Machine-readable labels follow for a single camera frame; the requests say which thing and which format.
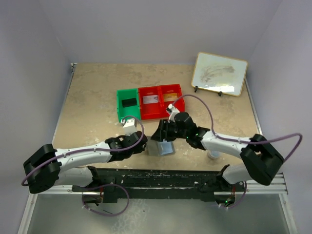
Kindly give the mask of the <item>grey leather card holder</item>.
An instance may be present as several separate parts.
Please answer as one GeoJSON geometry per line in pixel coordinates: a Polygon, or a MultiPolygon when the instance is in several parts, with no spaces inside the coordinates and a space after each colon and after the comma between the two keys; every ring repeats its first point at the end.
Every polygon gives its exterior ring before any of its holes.
{"type": "Polygon", "coordinates": [[[147,144],[148,154],[150,156],[161,156],[158,152],[158,143],[157,141],[151,141],[147,144]]]}

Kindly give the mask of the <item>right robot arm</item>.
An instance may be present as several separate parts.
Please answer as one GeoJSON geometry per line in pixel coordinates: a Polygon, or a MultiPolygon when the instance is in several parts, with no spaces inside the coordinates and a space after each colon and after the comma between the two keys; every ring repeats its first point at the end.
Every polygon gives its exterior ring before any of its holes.
{"type": "Polygon", "coordinates": [[[158,142],[177,138],[185,139],[195,149],[217,151],[242,159],[241,164],[226,165],[217,174],[217,186],[223,191],[248,180],[268,186],[284,163],[283,156],[271,144],[260,143],[264,139],[262,135],[226,141],[226,135],[216,137],[212,130],[197,126],[186,112],[176,114],[173,120],[160,120],[151,137],[158,142]]]}

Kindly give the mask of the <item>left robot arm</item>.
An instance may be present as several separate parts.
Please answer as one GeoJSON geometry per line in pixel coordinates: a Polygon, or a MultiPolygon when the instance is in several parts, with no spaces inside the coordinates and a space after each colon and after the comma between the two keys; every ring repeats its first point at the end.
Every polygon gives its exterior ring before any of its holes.
{"type": "Polygon", "coordinates": [[[55,149],[52,144],[45,144],[24,162],[25,178],[21,184],[28,187],[32,194],[66,183],[95,191],[100,187],[100,179],[86,167],[87,164],[128,159],[142,153],[147,142],[145,134],[137,131],[72,149],[55,149]]]}

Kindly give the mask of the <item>red bin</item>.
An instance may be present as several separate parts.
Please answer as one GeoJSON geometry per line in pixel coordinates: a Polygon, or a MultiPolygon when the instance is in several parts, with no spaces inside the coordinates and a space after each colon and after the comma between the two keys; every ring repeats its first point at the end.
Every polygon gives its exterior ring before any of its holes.
{"type": "Polygon", "coordinates": [[[172,102],[164,102],[163,100],[163,94],[165,93],[177,93],[178,98],[182,96],[182,89],[179,84],[167,84],[167,85],[161,85],[160,86],[160,99],[162,101],[161,103],[161,118],[168,117],[168,113],[166,112],[166,108],[169,104],[173,104],[180,112],[185,111],[185,101],[184,99],[175,100],[172,102]]]}
{"type": "Polygon", "coordinates": [[[161,97],[159,86],[139,87],[139,103],[140,113],[142,120],[158,119],[161,118],[161,97]],[[143,96],[158,95],[159,103],[143,104],[143,96]]]}

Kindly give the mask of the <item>green bin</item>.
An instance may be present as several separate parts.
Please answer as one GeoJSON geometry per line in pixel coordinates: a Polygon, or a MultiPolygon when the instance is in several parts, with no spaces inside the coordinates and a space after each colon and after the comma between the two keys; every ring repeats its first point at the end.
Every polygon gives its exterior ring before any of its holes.
{"type": "Polygon", "coordinates": [[[138,89],[120,89],[117,90],[116,98],[117,98],[117,116],[119,122],[125,117],[125,116],[135,116],[138,119],[141,119],[141,113],[140,113],[140,104],[139,104],[139,95],[138,95],[138,89]],[[129,98],[136,98],[137,100],[137,106],[131,106],[127,108],[123,108],[121,101],[123,99],[129,99],[129,98]]]}

